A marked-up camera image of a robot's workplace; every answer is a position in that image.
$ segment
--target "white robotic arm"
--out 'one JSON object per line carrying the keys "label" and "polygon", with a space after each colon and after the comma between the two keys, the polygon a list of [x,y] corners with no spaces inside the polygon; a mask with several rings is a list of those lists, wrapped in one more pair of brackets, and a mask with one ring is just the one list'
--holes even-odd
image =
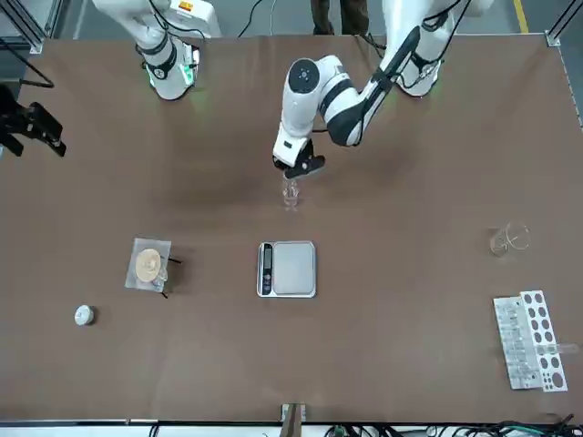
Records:
{"label": "white robotic arm", "polygon": [[[220,36],[214,8],[202,0],[93,0],[93,3],[136,40],[146,61],[150,84],[165,100],[180,98],[194,85],[199,50],[171,35],[158,20],[175,22],[176,28],[194,27],[194,23],[202,35]],[[180,33],[189,35],[188,31]]]}
{"label": "white robotic arm", "polygon": [[[478,14],[493,0],[463,1],[481,4],[482,8],[475,6],[473,11]],[[452,0],[383,0],[387,46],[379,67],[360,93],[336,56],[294,62],[283,88],[281,123],[272,152],[275,167],[286,178],[323,167],[324,156],[314,155],[311,140],[318,111],[334,143],[358,146],[395,83],[412,96],[429,92],[437,79],[440,55],[454,31],[448,14],[451,5]],[[440,15],[426,23],[428,16],[444,10],[445,19]]]}

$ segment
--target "digital scale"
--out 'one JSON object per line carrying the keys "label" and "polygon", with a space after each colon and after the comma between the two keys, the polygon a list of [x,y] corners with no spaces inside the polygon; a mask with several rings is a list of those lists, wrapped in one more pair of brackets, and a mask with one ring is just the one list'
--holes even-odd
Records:
{"label": "digital scale", "polygon": [[261,298],[313,298],[316,295],[316,248],[312,242],[261,243],[257,294]]}

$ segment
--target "black wire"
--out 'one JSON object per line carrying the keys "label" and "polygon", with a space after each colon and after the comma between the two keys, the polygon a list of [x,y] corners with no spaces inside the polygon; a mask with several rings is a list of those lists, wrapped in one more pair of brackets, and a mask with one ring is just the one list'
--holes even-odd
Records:
{"label": "black wire", "polygon": [[41,88],[54,88],[55,87],[55,84],[53,83],[53,81],[51,79],[46,77],[38,68],[36,68],[32,64],[30,64],[26,59],[21,57],[18,54],[18,52],[16,52],[11,46],[9,46],[8,43],[2,37],[0,37],[0,44],[2,44],[2,46],[4,46],[6,50],[8,50],[10,53],[12,53],[12,55],[14,57],[16,57],[16,59],[18,59],[20,62],[25,64],[28,68],[30,68],[35,73],[37,73],[39,76],[41,76],[43,78],[43,80],[45,81],[45,83],[43,83],[43,82],[36,82],[35,80],[18,79],[18,83],[20,85],[39,86]]}
{"label": "black wire", "polygon": [[418,83],[418,82],[414,81],[411,85],[407,85],[404,82],[404,76],[401,73],[397,73],[396,76],[401,78],[401,83],[402,83],[401,88],[403,88],[403,89],[411,89],[411,88],[415,87]]}
{"label": "black wire", "polygon": [[385,428],[381,427],[381,428],[377,428],[376,430],[379,433],[379,435],[382,435],[383,437],[389,437],[389,434],[386,433]]}
{"label": "black wire", "polygon": [[[358,36],[359,36],[360,38],[362,38],[362,39],[363,39],[364,41],[366,41],[367,43],[369,43],[369,44],[371,44],[371,45],[373,45],[373,44],[374,44],[374,42],[372,42],[372,43],[371,43],[371,42],[369,42],[369,41],[368,41],[368,40],[367,40],[367,39],[366,39],[364,36],[362,36],[362,35],[358,35],[358,36],[356,36],[356,35],[353,35],[353,36],[354,36],[354,40],[355,40],[355,41],[358,41]],[[361,141],[363,141],[363,133],[364,133],[364,117],[366,116],[366,111],[365,111],[365,109],[366,109],[366,104],[364,103],[364,101],[362,102],[362,104],[363,104],[363,107],[362,107],[362,109],[361,109],[361,120],[360,120],[360,122],[359,122],[359,123],[360,123],[360,125],[361,125],[361,131],[360,131],[360,133],[359,133],[359,135],[358,135],[358,141],[356,141],[356,143],[354,143],[354,144],[353,144],[353,146],[354,146],[354,147],[356,147],[356,146],[360,146],[360,144],[361,144]]]}
{"label": "black wire", "polygon": [[[138,46],[137,44],[135,44],[135,45],[134,45],[134,50],[136,50],[136,53],[137,53],[138,55],[140,55],[140,56],[143,56],[143,55],[142,55],[142,52],[141,52],[141,50],[139,49],[139,46]],[[145,70],[145,69],[146,69],[146,61],[144,60],[144,61],[142,61],[142,70]]]}
{"label": "black wire", "polygon": [[240,31],[239,35],[237,36],[238,38],[241,38],[243,36],[243,34],[245,33],[245,31],[249,28],[249,26],[251,25],[251,20],[253,19],[253,12],[255,12],[255,8],[257,7],[257,5],[259,3],[261,3],[263,0],[257,0],[255,2],[255,5],[253,5],[253,7],[251,8],[251,13],[249,14],[249,21],[247,22],[247,25],[245,25],[245,27],[243,27],[243,30]]}
{"label": "black wire", "polygon": [[493,425],[477,425],[477,426],[460,426],[455,429],[452,437],[465,430],[464,435],[468,437],[476,437],[479,433],[485,433],[492,437],[504,437],[514,430],[514,426],[522,427],[526,429],[531,429],[533,432],[538,432],[543,436],[558,436],[558,437],[573,437],[574,431],[583,431],[579,425],[568,423],[573,419],[573,414],[569,414],[562,421],[556,422],[552,425],[531,425],[528,423],[514,422],[514,421],[504,421],[495,423]]}
{"label": "black wire", "polygon": [[336,425],[332,425],[330,428],[328,428],[328,431],[324,434],[324,437],[328,437],[330,435],[330,432],[334,431],[336,429]]}
{"label": "black wire", "polygon": [[363,426],[361,426],[360,428],[361,428],[361,435],[364,432],[366,435],[368,435],[368,437],[373,437],[373,435],[370,434],[366,428],[364,428]]}
{"label": "black wire", "polygon": [[444,9],[440,13],[427,16],[426,18],[424,18],[423,21],[425,22],[425,21],[435,20],[438,16],[441,16],[442,14],[447,14],[449,11],[451,11],[453,8],[455,8],[457,5],[459,5],[461,3],[461,1],[462,0],[456,0],[455,3],[448,6],[446,9]]}
{"label": "black wire", "polygon": [[159,431],[160,426],[158,424],[152,425],[152,427],[149,429],[148,437],[157,437]]}
{"label": "black wire", "polygon": [[373,40],[373,35],[370,32],[368,34],[368,38],[366,36],[362,36],[362,35],[360,35],[360,37],[364,40],[364,42],[373,46],[373,49],[376,52],[376,54],[379,56],[379,58],[383,59],[383,55],[381,55],[381,51],[379,50],[379,48],[381,48],[382,50],[386,50],[386,46],[381,46],[380,44],[376,44]]}
{"label": "black wire", "polygon": [[449,45],[452,42],[452,39],[454,39],[455,31],[457,30],[457,28],[459,27],[459,24],[462,22],[462,19],[464,18],[465,11],[467,11],[467,8],[470,7],[471,3],[472,3],[472,0],[467,0],[467,3],[465,4],[464,9],[462,10],[462,13],[460,14],[459,18],[455,22],[452,33],[450,34],[449,38],[447,38],[447,43],[445,44],[444,49],[442,50],[441,54],[436,59],[434,59],[433,61],[429,61],[428,62],[429,64],[433,64],[433,62],[439,62],[442,60],[442,58],[445,55],[445,52],[447,51],[447,48],[449,47]]}
{"label": "black wire", "polygon": [[558,18],[558,20],[555,22],[555,24],[550,28],[550,30],[548,31],[549,35],[553,34],[553,31],[555,30],[555,27],[558,26],[558,24],[561,22],[561,20],[565,17],[565,15],[568,13],[568,11],[571,9],[571,7],[573,7],[573,5],[575,4],[575,2],[577,2],[577,0],[572,0],[571,3],[569,4],[569,6],[567,6],[567,9],[565,9],[563,11],[563,14],[561,14],[561,16]]}
{"label": "black wire", "polygon": [[[396,74],[394,74],[392,76],[386,75],[386,77],[389,78],[389,80],[391,80],[393,77],[397,77],[397,76],[403,77],[401,75],[401,72],[397,72]],[[358,136],[358,141],[356,141],[353,144],[353,147],[360,146],[361,142],[363,141],[363,135],[364,135],[364,118],[366,117],[366,102],[363,100],[362,104],[363,104],[363,108],[361,110],[361,121],[360,121],[361,131],[360,131],[359,136]],[[373,114],[371,115],[371,119],[374,117],[374,114],[379,109],[379,107],[381,107],[381,105],[379,105],[378,107],[376,107],[376,109],[374,110]]]}
{"label": "black wire", "polygon": [[579,12],[579,9],[581,9],[581,6],[583,6],[583,3],[579,3],[579,6],[577,6],[577,9],[575,9],[575,12],[568,18],[568,20],[565,22],[565,24],[560,29],[557,30],[557,36],[555,36],[555,38],[560,37],[560,35],[563,33],[563,30],[565,30],[565,27],[567,27],[568,24],[571,22],[571,20],[573,18],[575,18],[575,15],[577,15],[577,12]]}
{"label": "black wire", "polygon": [[[206,41],[207,37],[204,36],[204,34],[200,31],[200,29],[197,28],[192,28],[192,29],[182,29],[180,27],[178,27],[177,25],[173,25],[170,21],[168,21],[166,19],[166,17],[158,10],[158,8],[156,7],[156,5],[154,5],[153,0],[149,0],[149,4],[150,6],[152,6],[152,9],[154,9],[154,12],[156,14],[154,14],[154,16],[156,17],[156,21],[158,22],[159,26],[161,28],[163,28],[164,30],[168,30],[169,27],[172,27],[175,30],[178,30],[180,32],[198,32],[200,34],[200,36],[202,36],[202,40]],[[165,25],[161,24],[159,19],[162,19],[162,21],[165,23]]]}

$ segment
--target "person's leg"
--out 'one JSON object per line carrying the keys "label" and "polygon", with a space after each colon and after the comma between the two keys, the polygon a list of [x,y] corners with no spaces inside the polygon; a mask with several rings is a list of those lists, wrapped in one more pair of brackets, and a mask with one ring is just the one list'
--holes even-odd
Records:
{"label": "person's leg", "polygon": [[368,33],[368,7],[366,0],[340,0],[344,35]]}
{"label": "person's leg", "polygon": [[328,18],[330,0],[311,0],[314,35],[334,35],[334,29]]}

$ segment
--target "brown table surface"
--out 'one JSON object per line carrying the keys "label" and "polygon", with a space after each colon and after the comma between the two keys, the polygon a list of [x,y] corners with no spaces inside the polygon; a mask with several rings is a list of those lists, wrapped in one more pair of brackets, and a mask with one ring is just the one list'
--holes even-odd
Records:
{"label": "brown table surface", "polygon": [[[169,103],[129,42],[46,45],[56,88],[20,100],[68,151],[0,161],[1,418],[263,421],[303,401],[313,421],[583,420],[583,354],[563,359],[568,392],[512,391],[492,304],[544,290],[559,339],[582,341],[583,147],[558,51],[457,37],[434,92],[393,92],[359,148],[315,136],[327,168],[285,211],[283,79],[330,53],[357,86],[377,63],[351,37],[215,40]],[[510,219],[531,248],[496,259],[488,230]],[[169,300],[124,288],[136,236],[184,260]],[[275,239],[314,242],[315,299],[258,298]]]}

